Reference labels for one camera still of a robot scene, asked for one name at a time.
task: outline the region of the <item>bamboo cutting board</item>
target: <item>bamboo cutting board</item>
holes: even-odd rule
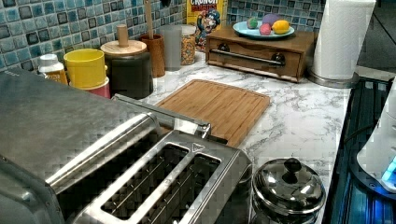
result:
[[[157,106],[209,122],[212,135],[238,147],[269,103],[268,96],[254,91],[195,79]]]

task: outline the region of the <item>paper towel holder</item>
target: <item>paper towel holder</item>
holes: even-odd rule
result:
[[[359,75],[354,72],[352,78],[349,79],[330,79],[318,76],[313,70],[313,66],[308,66],[306,78],[320,86],[335,89],[353,89],[359,83]]]

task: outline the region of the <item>marble countertop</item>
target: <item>marble countertop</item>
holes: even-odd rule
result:
[[[266,94],[270,105],[238,148],[250,157],[254,171],[270,160],[297,158],[317,171],[329,192],[350,89],[322,87],[306,78],[291,83],[212,66],[205,63],[201,52],[196,53],[195,61],[154,78],[154,93],[142,101],[155,105],[193,79]]]

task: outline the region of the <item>white appliance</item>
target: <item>white appliance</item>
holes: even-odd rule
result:
[[[381,117],[357,155],[361,169],[387,191],[396,193],[396,84],[393,82]]]

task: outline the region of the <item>tile backsplash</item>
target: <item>tile backsplash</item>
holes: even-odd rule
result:
[[[324,6],[323,0],[233,0],[227,8],[227,22],[247,21],[250,17],[261,20],[264,15],[275,13],[295,30],[318,32]]]
[[[74,49],[99,48],[117,39],[117,25],[126,24],[137,39],[147,32],[144,0],[0,0],[0,71],[34,70],[38,57],[55,53],[60,61]],[[186,1],[163,7],[151,0],[155,33],[165,24],[186,22]],[[296,30],[318,31],[322,0],[228,1],[227,23],[276,13]]]
[[[151,1],[155,33],[165,24],[186,22],[186,0],[163,7]],[[99,48],[115,40],[126,24],[137,39],[147,32],[143,0],[0,0],[0,71],[34,70],[38,57],[55,53],[61,61],[74,49]]]

